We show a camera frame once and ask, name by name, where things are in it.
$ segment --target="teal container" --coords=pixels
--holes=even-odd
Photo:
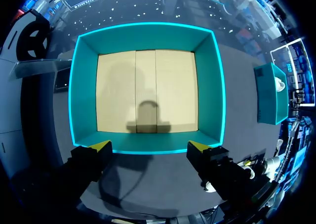
[[[127,134],[97,131],[96,72],[99,54],[145,49],[195,53],[198,85],[198,131]],[[69,82],[69,119],[73,144],[90,146],[111,140],[116,153],[168,154],[186,152],[189,140],[219,146],[226,117],[222,61],[211,30],[175,23],[134,23],[80,35]]]
[[[258,122],[277,125],[288,117],[288,88],[286,74],[273,63],[254,69],[258,92]],[[277,92],[275,77],[285,83]]]

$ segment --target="dark gray mat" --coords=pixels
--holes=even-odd
[[[280,126],[257,123],[257,91],[253,67],[258,59],[220,45],[226,85],[226,127],[223,146],[235,162],[248,156],[272,157]],[[65,162],[73,149],[68,93],[54,94],[54,120],[60,153]],[[217,193],[206,193],[186,154],[116,154],[99,183],[81,197],[100,213],[129,218],[185,216],[218,205]]]

